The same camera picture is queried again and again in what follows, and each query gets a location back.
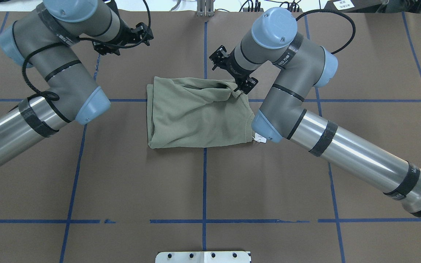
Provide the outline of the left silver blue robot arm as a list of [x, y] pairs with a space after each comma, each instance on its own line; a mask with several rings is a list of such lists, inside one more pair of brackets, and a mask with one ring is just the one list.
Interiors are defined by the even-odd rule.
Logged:
[[0, 48], [33, 94], [0, 118], [0, 167], [68, 123], [85, 125], [110, 108], [73, 45], [89, 41], [100, 55], [119, 55], [152, 39], [151, 20], [129, 27], [113, 0], [44, 0], [10, 25]]

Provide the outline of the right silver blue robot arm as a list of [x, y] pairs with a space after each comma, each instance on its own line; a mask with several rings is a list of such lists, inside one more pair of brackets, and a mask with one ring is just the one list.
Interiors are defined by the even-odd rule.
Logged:
[[[307, 35], [299, 33], [297, 22], [307, 15], [309, 12], [294, 18], [283, 8], [271, 8], [255, 20], [232, 51], [220, 46], [209, 59], [214, 68], [229, 72], [237, 90], [246, 94], [258, 82], [251, 74], [264, 63], [272, 63], [280, 72], [251, 123], [253, 130], [269, 141], [286, 139], [298, 144], [400, 202], [406, 212], [421, 219], [421, 168], [327, 119], [328, 113], [337, 110], [344, 119], [356, 117], [351, 122], [369, 131], [399, 132], [403, 145], [408, 145], [405, 132], [421, 132], [421, 100], [373, 100], [364, 99], [363, 94], [352, 100], [321, 97], [319, 89], [335, 74], [344, 78], [348, 74], [338, 69], [335, 52], [314, 42], [308, 24]], [[421, 66], [406, 15], [402, 19], [410, 58], [417, 67], [413, 76], [421, 82]], [[361, 123], [364, 119], [354, 106], [371, 110], [368, 117], [376, 113], [379, 126], [373, 121]]]

